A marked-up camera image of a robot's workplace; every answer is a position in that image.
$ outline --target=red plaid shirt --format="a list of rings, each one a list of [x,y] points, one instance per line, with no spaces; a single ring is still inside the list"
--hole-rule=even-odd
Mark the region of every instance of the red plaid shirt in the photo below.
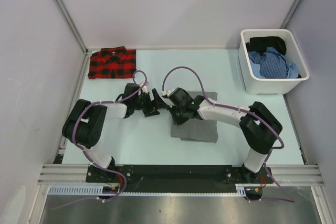
[[[90,58],[89,79],[132,78],[137,70],[136,50],[125,47],[103,48]]]

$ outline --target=metal floor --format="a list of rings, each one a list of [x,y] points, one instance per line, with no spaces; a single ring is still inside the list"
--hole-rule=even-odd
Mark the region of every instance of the metal floor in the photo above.
[[[87,200],[58,210],[52,207],[78,196],[48,196],[41,224],[261,224],[321,223],[310,187],[288,187],[296,203],[264,201],[248,203],[241,197],[123,196],[101,203]],[[264,197],[283,197],[268,187]]]

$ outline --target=gray cloth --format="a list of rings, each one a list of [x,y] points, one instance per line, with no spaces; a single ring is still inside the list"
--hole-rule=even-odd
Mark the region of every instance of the gray cloth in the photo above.
[[[192,98],[203,95],[202,92],[188,92]],[[206,95],[217,101],[216,92],[205,92]],[[184,141],[216,143],[218,140],[217,121],[189,119],[182,125],[172,123],[171,136]]]

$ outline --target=white plastic basket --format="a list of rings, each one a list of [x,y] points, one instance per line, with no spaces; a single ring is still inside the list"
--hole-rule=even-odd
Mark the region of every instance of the white plastic basket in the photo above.
[[[301,81],[309,78],[307,66],[303,60],[299,47],[293,34],[286,29],[248,29],[241,33],[239,48],[239,62],[243,74],[246,92],[249,94],[286,94]],[[298,79],[260,79],[253,75],[251,64],[248,58],[246,43],[254,37],[278,36],[282,38],[287,47],[286,59],[295,63],[298,67],[301,78]]]

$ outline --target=table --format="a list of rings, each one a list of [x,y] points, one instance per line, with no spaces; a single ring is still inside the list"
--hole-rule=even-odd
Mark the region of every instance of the table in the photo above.
[[[148,77],[149,89],[161,91],[165,75],[176,66],[194,69],[206,91],[218,93],[220,103],[252,105],[262,102],[283,125],[280,136],[285,148],[273,151],[268,164],[303,164],[298,141],[282,95],[247,94],[240,71],[238,50],[138,50],[137,69]],[[137,81],[143,77],[137,74]],[[85,77],[80,98],[89,101],[114,100],[122,93],[131,79],[96,79]],[[187,91],[200,91],[196,77],[188,70],[172,73],[166,89],[180,87]],[[145,118],[136,111],[128,119],[105,121],[100,141],[116,164],[147,165],[241,165],[249,146],[240,129],[229,124],[217,123],[217,143],[187,142],[170,137],[171,115],[160,111],[160,115]],[[63,164],[88,164],[82,152],[68,143]]]

